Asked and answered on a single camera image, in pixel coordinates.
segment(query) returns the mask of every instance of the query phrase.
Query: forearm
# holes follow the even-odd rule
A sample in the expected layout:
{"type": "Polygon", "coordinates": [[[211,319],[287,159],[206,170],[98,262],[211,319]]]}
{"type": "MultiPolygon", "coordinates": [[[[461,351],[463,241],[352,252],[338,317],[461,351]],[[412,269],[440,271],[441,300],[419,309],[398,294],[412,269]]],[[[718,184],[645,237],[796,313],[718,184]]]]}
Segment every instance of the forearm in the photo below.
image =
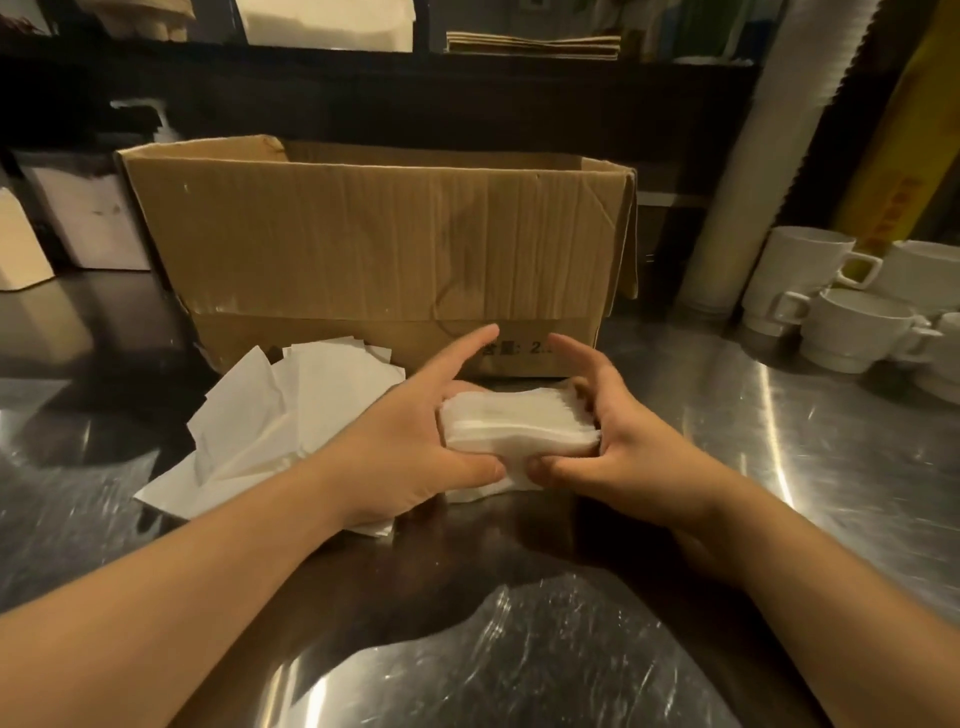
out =
{"type": "Polygon", "coordinates": [[[335,513],[318,517],[319,485],[307,477],[277,476],[0,618],[4,724],[165,726],[340,529],[335,513]]]}
{"type": "Polygon", "coordinates": [[[702,540],[754,601],[834,723],[960,723],[954,626],[745,478],[727,493],[702,540]]]}

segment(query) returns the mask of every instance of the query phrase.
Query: mug handle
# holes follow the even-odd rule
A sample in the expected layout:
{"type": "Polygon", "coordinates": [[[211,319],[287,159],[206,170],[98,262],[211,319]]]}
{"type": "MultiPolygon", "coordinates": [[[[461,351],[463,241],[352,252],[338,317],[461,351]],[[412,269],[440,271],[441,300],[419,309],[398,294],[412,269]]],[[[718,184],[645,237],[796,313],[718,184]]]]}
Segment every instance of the mug handle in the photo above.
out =
{"type": "Polygon", "coordinates": [[[937,339],[943,338],[943,335],[936,328],[914,326],[897,342],[890,353],[890,358],[896,361],[925,364],[930,360],[930,345],[937,339]]]}
{"type": "Polygon", "coordinates": [[[802,324],[804,319],[810,313],[810,297],[796,291],[784,291],[777,296],[777,302],[774,303],[773,310],[770,312],[770,318],[779,321],[781,324],[802,324]],[[787,301],[798,303],[794,313],[787,313],[784,310],[784,304],[787,301]]]}
{"type": "Polygon", "coordinates": [[[862,291],[864,288],[869,288],[870,284],[876,280],[876,277],[880,274],[880,268],[882,267],[883,261],[876,257],[876,255],[867,255],[866,253],[854,253],[853,251],[850,251],[844,255],[843,263],[840,264],[840,270],[837,271],[837,275],[834,280],[837,283],[843,283],[854,290],[862,291]],[[870,270],[867,272],[866,278],[863,280],[853,280],[844,276],[843,266],[848,260],[862,260],[865,263],[870,263],[870,270]]]}

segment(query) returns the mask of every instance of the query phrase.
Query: finger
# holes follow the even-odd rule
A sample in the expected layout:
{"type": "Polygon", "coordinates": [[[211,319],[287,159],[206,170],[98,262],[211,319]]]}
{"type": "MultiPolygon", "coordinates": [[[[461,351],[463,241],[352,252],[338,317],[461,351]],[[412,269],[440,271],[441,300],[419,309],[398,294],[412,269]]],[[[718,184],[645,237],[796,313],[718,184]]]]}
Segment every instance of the finger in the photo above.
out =
{"type": "Polygon", "coordinates": [[[543,488],[566,488],[588,493],[602,479],[600,457],[561,457],[540,455],[527,460],[527,475],[543,488]]]}
{"type": "Polygon", "coordinates": [[[437,455],[439,492],[479,488],[502,480],[507,470],[495,455],[443,449],[437,455]]]}
{"type": "Polygon", "coordinates": [[[557,386],[561,389],[572,389],[577,393],[577,399],[586,401],[587,409],[592,408],[596,393],[585,376],[572,376],[570,379],[564,379],[557,386]]]}
{"type": "Polygon", "coordinates": [[[499,333],[497,324],[487,324],[461,336],[424,364],[411,380],[433,387],[446,384],[457,376],[469,358],[495,340],[499,333]]]}
{"type": "Polygon", "coordinates": [[[462,379],[454,379],[443,385],[440,390],[441,400],[449,400],[462,392],[490,392],[490,390],[462,379]]]}
{"type": "Polygon", "coordinates": [[[569,336],[559,333],[551,333],[547,340],[553,350],[570,362],[577,370],[580,376],[574,378],[587,381],[588,390],[591,392],[590,402],[593,411],[601,422],[611,409],[616,407],[616,403],[619,402],[621,396],[633,398],[623,381],[623,377],[613,366],[613,362],[604,354],[593,347],[581,344],[576,339],[571,339],[569,336]]]}
{"type": "Polygon", "coordinates": [[[594,391],[611,383],[623,385],[623,379],[613,363],[593,347],[581,344],[576,339],[561,333],[551,333],[547,336],[547,340],[553,350],[572,364],[577,374],[586,379],[594,391]]]}

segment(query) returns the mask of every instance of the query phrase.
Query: right hand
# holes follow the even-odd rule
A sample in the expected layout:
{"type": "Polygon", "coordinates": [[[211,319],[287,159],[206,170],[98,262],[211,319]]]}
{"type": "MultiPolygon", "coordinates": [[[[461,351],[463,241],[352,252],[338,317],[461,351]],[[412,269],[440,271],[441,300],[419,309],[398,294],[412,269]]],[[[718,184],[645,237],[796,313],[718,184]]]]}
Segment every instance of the right hand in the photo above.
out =
{"type": "Polygon", "coordinates": [[[574,385],[592,402],[600,454],[531,458],[528,474],[535,483],[567,488],[627,516],[698,535],[730,491],[749,482],[634,399],[604,354],[560,334],[550,334],[549,341],[581,375],[574,385]]]}

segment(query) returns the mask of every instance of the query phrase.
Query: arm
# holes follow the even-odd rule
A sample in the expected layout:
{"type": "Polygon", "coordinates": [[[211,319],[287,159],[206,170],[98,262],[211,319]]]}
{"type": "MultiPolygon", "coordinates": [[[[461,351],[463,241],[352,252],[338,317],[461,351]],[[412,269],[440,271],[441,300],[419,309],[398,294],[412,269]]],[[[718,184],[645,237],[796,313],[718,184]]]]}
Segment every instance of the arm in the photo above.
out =
{"type": "Polygon", "coordinates": [[[454,342],[296,467],[0,617],[0,716],[25,726],[165,726],[280,585],[345,526],[495,482],[444,449],[436,406],[496,338],[454,342]]]}
{"type": "Polygon", "coordinates": [[[754,601],[838,726],[960,725],[960,630],[637,402],[603,354],[551,340],[584,375],[596,458],[542,457],[563,486],[674,530],[697,564],[754,601]]]}

